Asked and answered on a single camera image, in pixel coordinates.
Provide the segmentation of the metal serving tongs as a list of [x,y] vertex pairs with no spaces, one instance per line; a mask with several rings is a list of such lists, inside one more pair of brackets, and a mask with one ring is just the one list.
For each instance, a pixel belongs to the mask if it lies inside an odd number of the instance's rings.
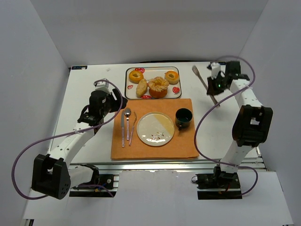
[[[203,78],[201,77],[200,73],[199,73],[199,70],[198,68],[193,65],[192,66],[192,71],[194,72],[194,74],[199,78],[199,80],[201,81],[202,85],[204,86],[204,88],[207,90],[208,89],[208,86],[206,85],[205,81],[203,80]],[[210,98],[212,100],[212,102],[216,105],[218,104],[218,101],[215,99],[214,96],[210,95]]]

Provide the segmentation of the pale glazed ring donut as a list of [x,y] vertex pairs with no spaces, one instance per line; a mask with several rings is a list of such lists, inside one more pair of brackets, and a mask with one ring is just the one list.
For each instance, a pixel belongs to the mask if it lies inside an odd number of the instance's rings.
[[165,79],[170,83],[170,84],[177,84],[180,80],[180,76],[177,72],[175,71],[167,71],[165,73]]

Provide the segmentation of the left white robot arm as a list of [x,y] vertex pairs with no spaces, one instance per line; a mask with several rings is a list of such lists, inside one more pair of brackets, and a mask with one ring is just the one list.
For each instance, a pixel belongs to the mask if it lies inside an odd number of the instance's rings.
[[39,154],[33,163],[32,189],[56,199],[63,199],[69,190],[78,186],[97,186],[98,168],[81,164],[73,169],[69,165],[79,150],[95,136],[109,113],[119,112],[127,99],[117,89],[95,90],[77,120],[74,131],[61,144],[46,155]]

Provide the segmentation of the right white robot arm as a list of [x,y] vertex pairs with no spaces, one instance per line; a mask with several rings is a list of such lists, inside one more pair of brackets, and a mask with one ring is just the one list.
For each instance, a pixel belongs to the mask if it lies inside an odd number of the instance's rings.
[[221,172],[234,174],[245,156],[267,139],[273,110],[264,107],[251,89],[248,75],[241,73],[239,61],[228,61],[222,71],[219,63],[207,66],[211,76],[207,78],[207,94],[216,96],[229,90],[235,94],[239,112],[232,128],[233,142],[221,159]]

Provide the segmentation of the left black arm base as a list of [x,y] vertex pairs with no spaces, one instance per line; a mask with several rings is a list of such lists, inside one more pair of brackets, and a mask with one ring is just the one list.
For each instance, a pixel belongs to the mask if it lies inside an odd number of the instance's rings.
[[102,173],[90,164],[75,166],[68,172],[71,179],[70,197],[113,198],[117,193],[118,175]]

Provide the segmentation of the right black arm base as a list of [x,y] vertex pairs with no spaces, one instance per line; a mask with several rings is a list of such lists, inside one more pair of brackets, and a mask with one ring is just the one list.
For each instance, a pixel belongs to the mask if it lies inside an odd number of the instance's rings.
[[199,200],[242,199],[238,174],[221,171],[220,166],[213,173],[196,174],[191,182],[197,185]]

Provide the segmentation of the oval beige bread roll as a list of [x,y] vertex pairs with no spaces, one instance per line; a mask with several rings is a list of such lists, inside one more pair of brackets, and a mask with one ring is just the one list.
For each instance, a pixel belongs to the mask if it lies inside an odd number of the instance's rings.
[[136,96],[140,98],[147,92],[147,81],[145,79],[141,79],[136,88]]

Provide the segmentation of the strawberry pattern tray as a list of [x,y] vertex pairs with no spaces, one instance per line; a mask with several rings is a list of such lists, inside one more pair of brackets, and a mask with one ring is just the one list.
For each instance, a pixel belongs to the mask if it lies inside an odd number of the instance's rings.
[[132,67],[126,71],[127,99],[175,99],[181,95],[179,70],[174,66]]

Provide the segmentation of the orange cloth placemat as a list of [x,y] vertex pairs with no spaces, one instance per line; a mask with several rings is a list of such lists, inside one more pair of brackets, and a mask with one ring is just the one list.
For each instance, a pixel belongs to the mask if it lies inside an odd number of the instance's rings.
[[190,98],[129,100],[127,107],[132,111],[129,119],[130,126],[133,125],[135,119],[133,113],[137,115],[132,144],[129,145],[126,141],[125,146],[122,147],[121,113],[119,113],[114,119],[111,144],[112,160],[189,159],[199,157],[199,153],[194,146],[194,121],[191,121],[190,126],[186,129],[179,131],[178,128],[175,128],[173,138],[165,145],[148,145],[139,138],[137,133],[139,120],[147,113],[164,113],[170,117],[172,123],[175,123],[175,114],[179,109],[186,108],[193,111]]

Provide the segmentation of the dark green mug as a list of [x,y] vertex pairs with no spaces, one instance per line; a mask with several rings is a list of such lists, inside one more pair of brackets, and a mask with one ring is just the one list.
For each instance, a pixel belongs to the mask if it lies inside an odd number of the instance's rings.
[[187,108],[178,109],[175,114],[175,124],[178,130],[186,129],[190,126],[193,114]]

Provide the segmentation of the coconut topped bundt cake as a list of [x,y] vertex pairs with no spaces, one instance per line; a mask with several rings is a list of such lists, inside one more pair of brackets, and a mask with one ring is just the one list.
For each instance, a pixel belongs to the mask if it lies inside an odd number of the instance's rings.
[[169,82],[158,76],[148,81],[149,94],[153,98],[164,98],[168,92]]

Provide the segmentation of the white and yellow plate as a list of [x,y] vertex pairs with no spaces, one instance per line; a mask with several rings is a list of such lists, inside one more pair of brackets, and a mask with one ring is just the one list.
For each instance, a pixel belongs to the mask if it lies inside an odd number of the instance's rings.
[[174,122],[160,112],[150,112],[141,117],[136,127],[139,139],[149,146],[163,146],[169,143],[175,132]]

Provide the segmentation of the pink handled knife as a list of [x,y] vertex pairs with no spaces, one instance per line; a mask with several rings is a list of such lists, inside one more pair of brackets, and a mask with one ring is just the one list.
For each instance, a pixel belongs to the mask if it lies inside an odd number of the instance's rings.
[[124,148],[125,147],[124,110],[121,113],[120,125],[121,125],[121,135],[122,135],[122,148]]

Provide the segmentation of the pink handled spoon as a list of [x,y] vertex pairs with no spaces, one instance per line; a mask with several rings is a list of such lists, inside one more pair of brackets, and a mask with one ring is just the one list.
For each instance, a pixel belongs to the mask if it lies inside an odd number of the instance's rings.
[[129,141],[129,137],[130,137],[130,133],[129,133],[129,117],[130,117],[130,115],[131,115],[131,109],[127,107],[127,108],[124,110],[124,115],[125,115],[125,117],[126,117],[126,123],[127,123],[127,125],[126,125],[126,129],[127,129],[127,140]]

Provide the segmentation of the pink handled fork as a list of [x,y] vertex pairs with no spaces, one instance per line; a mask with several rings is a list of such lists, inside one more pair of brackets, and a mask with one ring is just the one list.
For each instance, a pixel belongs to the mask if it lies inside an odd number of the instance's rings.
[[133,122],[133,125],[132,125],[132,129],[131,129],[131,133],[130,133],[129,146],[132,145],[132,139],[133,139],[134,130],[135,130],[135,123],[136,123],[136,121],[137,121],[137,114],[136,114],[135,111],[134,111],[134,116],[135,116],[135,119],[134,119],[134,122]]

